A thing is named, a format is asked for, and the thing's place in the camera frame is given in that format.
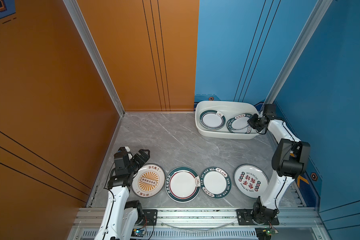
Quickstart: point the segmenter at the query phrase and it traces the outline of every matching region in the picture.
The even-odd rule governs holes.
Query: white plate
[[[132,190],[139,197],[152,197],[164,186],[165,174],[161,167],[147,164],[139,169],[132,182]]]
[[[168,174],[165,189],[176,202],[189,202],[199,193],[200,178],[189,167],[177,167]]]
[[[267,188],[268,178],[257,167],[242,165],[235,171],[235,184],[242,194],[256,199]]]
[[[225,116],[216,110],[209,109],[200,114],[200,123],[210,130],[218,130],[225,124]]]
[[[200,176],[202,190],[210,197],[221,199],[231,191],[231,179],[228,174],[218,167],[209,167]]]
[[[227,121],[228,131],[232,133],[251,133],[252,128],[248,120],[252,117],[250,113],[242,113]]]

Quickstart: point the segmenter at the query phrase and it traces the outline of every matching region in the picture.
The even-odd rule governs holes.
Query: marble surface
[[[220,167],[233,180],[237,167],[243,164],[257,166],[267,175],[272,175],[271,159],[273,150],[268,137],[256,136],[251,140],[220,139],[201,136],[195,126],[193,113],[127,113],[116,138],[113,152],[120,146],[129,146],[133,154],[139,149],[149,149],[147,163],[161,166],[165,174],[176,167],[187,166],[199,175],[207,167]],[[104,173],[91,207],[105,207],[107,190],[102,189],[108,181],[108,173],[113,164],[113,154],[108,159]],[[281,199],[281,207],[298,206],[293,185]],[[255,199],[243,195],[232,184],[231,192],[223,199],[213,199],[202,190],[190,202],[179,203],[172,200],[163,188],[150,198],[138,197],[133,191],[130,200],[140,200],[143,207],[252,207]]]

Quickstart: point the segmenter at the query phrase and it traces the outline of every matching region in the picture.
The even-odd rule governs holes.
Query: green-rimmed plate
[[[165,189],[176,202],[189,202],[200,191],[200,178],[189,167],[177,167],[168,174]]]
[[[252,128],[248,120],[252,117],[250,113],[243,113],[227,121],[228,131],[232,133],[250,133]]]
[[[209,109],[200,114],[200,123],[209,130],[218,130],[225,124],[225,116],[216,110]]]
[[[228,174],[218,167],[209,167],[200,176],[202,190],[210,197],[221,199],[229,194],[232,183]]]

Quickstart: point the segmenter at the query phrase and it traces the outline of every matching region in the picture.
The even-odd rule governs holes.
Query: black line
[[[158,6],[158,0],[157,0],[157,9],[158,9],[158,19],[159,19],[159,21],[160,21],[161,42],[162,42],[162,45],[163,45],[164,69],[165,69],[165,80],[167,81],[168,103],[169,103],[169,110],[171,110],[171,101],[169,100],[169,88],[168,88],[168,77],[167,77],[167,65],[165,64],[164,41],[163,41],[163,30],[161,29],[160,8],[159,8],[159,6]]]
[[[147,15],[145,14],[144,1],[143,1],[143,0],[141,0],[141,2],[143,3],[144,16],[145,16],[145,23],[147,24],[147,32],[148,32],[149,46],[151,47],[152,62],[154,63],[154,71],[155,71],[155,78],[156,78],[156,85],[157,85],[158,99],[159,99],[159,101],[160,101],[160,108],[161,108],[161,110],[163,111],[163,108],[161,107],[160,91],[158,90],[158,82],[157,82],[157,76],[156,76],[156,68],[155,68],[154,54],[153,54],[153,52],[152,52],[151,38],[149,37],[149,30],[148,30]]]
[[[15,14],[15,13],[11,13],[10,15],[6,15],[5,17],[2,17],[2,18],[0,18],[0,19],[6,18],[6,17],[11,16],[11,15],[13,15],[13,14]]]
[[[344,204],[344,205],[341,205],[341,206],[338,206],[338,207],[344,207],[344,206],[346,206],[346,205],[354,204],[354,203],[356,203],[356,202],[360,202],[360,200],[357,200],[357,201],[355,201],[355,202],[350,202],[350,203],[348,203],[348,204]],[[338,207],[333,207],[333,208],[331,208],[331,209],[327,209],[327,210],[321,211],[321,212],[319,212],[319,213],[326,212],[326,211],[329,211],[329,210],[332,210],[332,209],[336,209],[336,208],[338,208]]]
[[[10,167],[10,166],[7,166],[7,165],[5,165],[5,164],[3,164],[3,163],[1,163],[1,162],[0,162],[0,164],[3,165],[3,166],[5,166],[5,167],[7,167],[7,168],[9,168],[9,169],[12,169],[12,170],[18,172],[18,173],[21,173],[22,175],[25,175],[25,176],[33,179],[33,180],[36,180],[36,181],[38,181],[38,182],[40,182],[40,183],[42,183],[42,184],[44,184],[44,185],[47,185],[48,187],[52,187],[51,185],[48,185],[48,184],[46,184],[46,183],[44,183],[44,182],[42,182],[42,181],[40,181],[40,180],[37,180],[37,179],[35,179],[35,178],[33,178],[33,177],[25,174],[25,173],[22,173],[22,172],[14,169],[14,168],[12,168],[12,167]],[[71,197],[73,197],[73,198],[75,198],[75,199],[77,199],[77,200],[80,200],[80,201],[82,201],[83,203],[86,203],[85,201],[83,201],[83,200],[81,200],[81,199],[78,199],[77,197],[74,197],[74,196],[72,196],[72,195],[70,195],[70,194],[68,194],[68,193],[66,193],[66,192],[63,192],[62,190],[59,190],[59,189],[57,189],[57,188],[55,188],[55,187],[52,187],[52,188],[58,190],[59,192],[62,192],[63,194],[66,194],[66,195],[71,196]]]
[[[163,75],[161,74],[160,56],[158,55],[157,36],[156,36],[156,28],[155,28],[155,21],[154,21],[154,11],[152,10],[152,1],[149,0],[149,2],[151,3],[152,22],[154,23],[155,40],[156,40],[156,50],[157,50],[157,59],[158,59],[158,67],[159,67],[159,69],[160,69],[161,87],[163,88],[164,106],[165,106],[165,110],[167,110],[167,103],[165,102],[165,94],[164,94]]]
[[[236,89],[236,93],[235,93],[235,97],[233,98],[233,101],[235,101],[237,91],[239,90],[239,86],[240,86],[241,78],[243,77],[243,73],[244,73],[245,65],[247,64],[248,56],[250,55],[250,51],[251,51],[251,48],[252,48],[252,44],[253,44],[253,40],[254,40],[254,36],[256,35],[256,32],[257,32],[257,27],[259,26],[259,22],[260,22],[260,19],[261,19],[261,15],[263,14],[263,10],[264,10],[264,6],[265,6],[265,2],[266,2],[266,0],[264,1],[263,8],[261,9],[261,13],[260,13],[259,21],[257,22],[257,25],[256,25],[256,30],[254,31],[254,34],[253,34],[253,38],[252,38],[252,42],[251,42],[251,46],[250,46],[250,49],[248,50],[247,59],[245,60],[245,63],[244,63],[244,68],[243,68],[243,71],[241,72],[240,81],[239,81],[239,84],[237,85],[237,89]]]
[[[348,227],[358,227],[358,226],[360,226],[360,224],[359,224],[359,225],[348,226]],[[330,231],[330,230],[336,230],[336,229],[342,229],[342,228],[348,228],[348,227],[338,227],[338,228],[332,228],[332,229],[327,229],[327,231]]]
[[[253,74],[254,74],[254,70],[256,69],[257,63],[259,62],[261,52],[263,51],[263,48],[264,48],[264,45],[265,45],[265,41],[267,40],[267,37],[268,37],[269,31],[271,30],[271,27],[272,27],[272,24],[273,24],[273,20],[275,19],[275,16],[276,16],[277,10],[279,9],[280,2],[281,2],[281,0],[279,1],[279,4],[277,5],[275,15],[273,15],[273,19],[272,19],[271,25],[269,26],[269,29],[268,29],[267,35],[265,36],[265,40],[264,40],[263,46],[261,47],[261,51],[260,51],[259,57],[257,58],[256,64],[254,65],[254,69],[253,69],[253,72],[252,72],[252,75],[251,75],[250,81],[248,82],[247,89],[245,90],[244,97],[243,97],[243,100],[242,100],[241,102],[243,102],[243,101],[244,101],[245,94],[247,94],[248,87],[250,86],[250,83],[251,83],[251,80],[252,80],[252,77],[253,77]]]
[[[23,158],[21,158],[21,157],[17,156],[16,154],[14,154],[14,153],[12,153],[12,152],[8,151],[8,150],[7,150],[7,149],[5,149],[4,147],[1,147],[1,146],[0,146],[0,148],[1,148],[1,149],[3,149],[3,150],[4,150],[4,151],[6,151],[6,152],[9,152],[9,153],[10,153],[10,154],[12,154],[13,156],[15,156],[15,157],[17,157],[17,158],[19,158],[19,159],[23,160],[24,162],[26,162],[26,163],[28,163],[28,164],[30,164],[30,165],[32,165],[32,166],[34,166],[35,168],[37,168],[37,169],[39,169],[39,170],[42,170],[43,172],[45,172],[46,174],[48,174],[48,175],[50,175],[50,176],[52,176],[52,177],[56,178],[57,180],[60,180],[60,181],[62,181],[63,183],[65,183],[65,184],[67,184],[67,185],[69,185],[69,186],[73,187],[74,189],[76,189],[76,190],[78,190],[78,191],[82,192],[83,194],[86,194],[85,192],[81,191],[80,189],[75,188],[74,186],[72,186],[72,185],[70,185],[70,184],[68,184],[68,183],[64,182],[63,180],[59,179],[58,177],[53,176],[53,175],[52,175],[52,174],[50,174],[49,172],[44,171],[43,169],[39,168],[38,166],[35,166],[35,165],[33,165],[32,163],[30,163],[29,161],[27,161],[27,160],[25,160],[25,159],[23,159]]]
[[[48,162],[47,160],[45,160],[44,158],[42,158],[41,156],[37,155],[36,153],[34,153],[33,151],[31,151],[29,148],[25,147],[24,145],[20,144],[18,141],[14,140],[13,138],[11,138],[10,136],[8,136],[7,134],[5,134],[4,132],[0,131],[1,134],[3,134],[4,136],[6,136],[7,138],[11,139],[12,141],[14,141],[15,143],[19,144],[20,146],[24,147],[25,149],[27,149],[28,151],[32,152],[34,155],[40,157],[41,159],[43,159],[44,161],[46,161],[47,163],[49,163],[50,165],[54,166],[55,168],[57,168],[58,170],[62,171],[63,173],[67,174],[65,171],[61,170],[60,168],[58,168],[57,166],[53,165],[52,163]],[[80,182],[79,180],[77,180],[76,178],[72,177],[73,179],[75,179],[76,181],[78,181],[79,183],[81,183],[82,185],[86,186],[87,188],[91,189],[90,187],[88,187],[87,185],[85,185],[84,183]]]
[[[256,55],[257,47],[259,46],[259,43],[260,43],[260,40],[261,40],[261,36],[263,35],[263,31],[264,31],[265,25],[267,24],[268,16],[269,16],[269,13],[271,12],[272,5],[273,5],[273,1],[274,1],[274,0],[272,0],[271,7],[269,8],[267,18],[265,19],[265,22],[264,22],[263,30],[261,31],[261,34],[260,34],[260,37],[259,37],[259,41],[257,42],[256,48],[255,48],[255,50],[254,50],[254,54],[253,54],[253,57],[252,57],[252,60],[251,60],[250,67],[248,68],[248,72],[247,72],[247,75],[245,76],[245,80],[244,80],[243,87],[241,88],[241,92],[240,92],[240,95],[239,95],[239,99],[237,99],[238,102],[240,101],[240,97],[241,97],[241,94],[242,94],[242,92],[243,92],[243,89],[244,89],[244,86],[245,86],[245,82],[247,81],[247,77],[248,77],[248,74],[249,74],[249,72],[250,72],[250,69],[251,69],[251,66],[252,66],[252,63],[253,63],[254,55]]]
[[[343,217],[350,217],[350,216],[359,215],[359,214],[360,214],[360,213],[358,213],[358,214],[351,214],[351,215],[347,215],[347,216],[343,216]],[[331,221],[331,220],[335,220],[335,219],[339,219],[339,218],[343,218],[343,217],[332,218],[332,219],[324,220],[323,222]]]

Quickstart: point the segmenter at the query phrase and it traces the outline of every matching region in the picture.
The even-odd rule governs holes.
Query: blue wall
[[[200,0],[195,95],[265,99],[315,4]]]
[[[332,2],[276,102],[311,144],[329,233],[360,237],[360,0]]]

